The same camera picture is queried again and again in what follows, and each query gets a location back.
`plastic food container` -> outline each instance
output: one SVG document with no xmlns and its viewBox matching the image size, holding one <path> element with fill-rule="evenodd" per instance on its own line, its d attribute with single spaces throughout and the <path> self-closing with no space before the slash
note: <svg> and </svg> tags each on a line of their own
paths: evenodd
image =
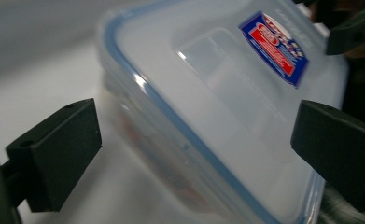
<svg viewBox="0 0 365 224">
<path fill-rule="evenodd" d="M 110 13 L 109 114 L 189 209 L 313 223 L 323 179 L 290 147 L 301 99 L 341 106 L 342 57 L 291 1 L 161 1 Z"/>
</svg>

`blue and white label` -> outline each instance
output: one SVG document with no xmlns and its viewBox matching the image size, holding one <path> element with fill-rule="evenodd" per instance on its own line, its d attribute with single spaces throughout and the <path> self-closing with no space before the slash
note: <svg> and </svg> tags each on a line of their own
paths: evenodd
<svg viewBox="0 0 365 224">
<path fill-rule="evenodd" d="M 287 83 L 298 88 L 309 61 L 291 34 L 261 11 L 239 28 L 263 61 Z"/>
</svg>

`screw hole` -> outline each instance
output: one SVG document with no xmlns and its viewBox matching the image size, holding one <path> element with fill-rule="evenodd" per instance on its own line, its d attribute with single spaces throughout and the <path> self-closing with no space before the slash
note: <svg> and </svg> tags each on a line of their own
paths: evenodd
<svg viewBox="0 0 365 224">
<path fill-rule="evenodd" d="M 34 141 L 28 140 L 20 144 L 21 147 L 29 147 Z"/>
</svg>

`transparent container lid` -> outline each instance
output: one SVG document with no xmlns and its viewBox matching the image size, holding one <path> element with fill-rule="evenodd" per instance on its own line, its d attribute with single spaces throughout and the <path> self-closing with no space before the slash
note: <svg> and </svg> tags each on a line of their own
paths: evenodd
<svg viewBox="0 0 365 224">
<path fill-rule="evenodd" d="M 109 74 L 139 85 L 260 218 L 315 219 L 324 181 L 289 140 L 301 99 L 341 106 L 347 68 L 291 1 L 161 1 L 102 29 Z"/>
</svg>

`red label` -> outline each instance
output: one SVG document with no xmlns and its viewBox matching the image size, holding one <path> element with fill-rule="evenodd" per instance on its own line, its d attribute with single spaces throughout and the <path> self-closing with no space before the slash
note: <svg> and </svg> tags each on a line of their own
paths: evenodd
<svg viewBox="0 0 365 224">
<path fill-rule="evenodd" d="M 278 44 L 278 39 L 266 26 L 259 23 L 256 28 L 249 33 L 273 60 L 291 77 L 295 66 L 284 56 L 284 54 L 275 46 Z"/>
</svg>

